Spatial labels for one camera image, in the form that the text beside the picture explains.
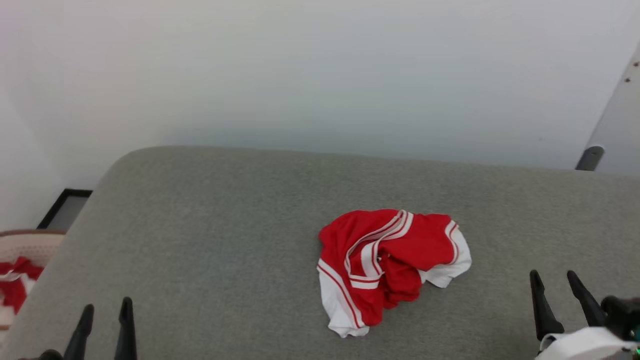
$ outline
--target gray fabric surface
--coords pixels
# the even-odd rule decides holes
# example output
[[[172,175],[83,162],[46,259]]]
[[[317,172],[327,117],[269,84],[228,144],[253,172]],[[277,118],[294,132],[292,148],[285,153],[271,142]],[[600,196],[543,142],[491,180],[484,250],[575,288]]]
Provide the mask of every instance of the gray fabric surface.
[[[327,329],[322,226],[354,209],[447,213],[473,265],[386,311],[363,338]],[[115,352],[122,297],[141,359],[533,358],[529,271],[586,326],[566,271],[598,299],[640,295],[640,181],[213,147],[136,151],[106,174],[45,269],[0,359],[63,350],[95,304],[87,359]]]

